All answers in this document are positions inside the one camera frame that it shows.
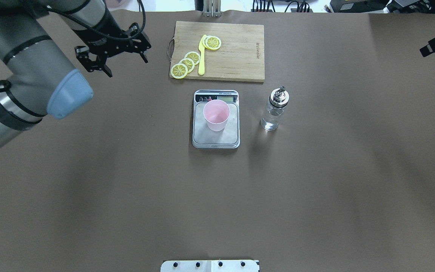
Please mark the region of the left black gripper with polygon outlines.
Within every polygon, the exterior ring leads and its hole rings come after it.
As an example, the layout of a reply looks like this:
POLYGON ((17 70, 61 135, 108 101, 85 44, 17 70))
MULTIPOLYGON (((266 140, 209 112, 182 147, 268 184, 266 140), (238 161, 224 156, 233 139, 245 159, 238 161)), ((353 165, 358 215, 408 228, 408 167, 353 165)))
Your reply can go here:
POLYGON ((114 38, 128 37, 129 40, 116 41, 86 28, 76 30, 75 33, 86 46, 76 46, 75 54, 78 62, 80 62, 86 71, 90 73, 101 71, 107 76, 113 77, 111 69, 106 65, 106 61, 108 57, 115 56, 121 52, 138 53, 145 63, 149 63, 146 52, 152 45, 138 23, 133 23, 129 26, 126 36, 111 15, 104 15, 96 25, 92 26, 92 29, 114 38), (89 56, 90 52, 96 55, 95 60, 91 60, 89 56))

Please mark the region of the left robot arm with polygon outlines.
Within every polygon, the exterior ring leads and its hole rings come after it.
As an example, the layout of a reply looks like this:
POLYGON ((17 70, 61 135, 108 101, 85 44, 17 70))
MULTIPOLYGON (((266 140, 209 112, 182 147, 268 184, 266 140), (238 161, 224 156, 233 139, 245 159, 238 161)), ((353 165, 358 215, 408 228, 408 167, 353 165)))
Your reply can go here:
POLYGON ((38 22, 58 14, 84 45, 76 58, 88 72, 113 74, 106 61, 123 52, 145 63, 151 48, 143 22, 121 29, 105 0, 0 0, 0 60, 12 72, 0 80, 0 148, 50 115, 63 119, 92 99, 83 74, 38 22))

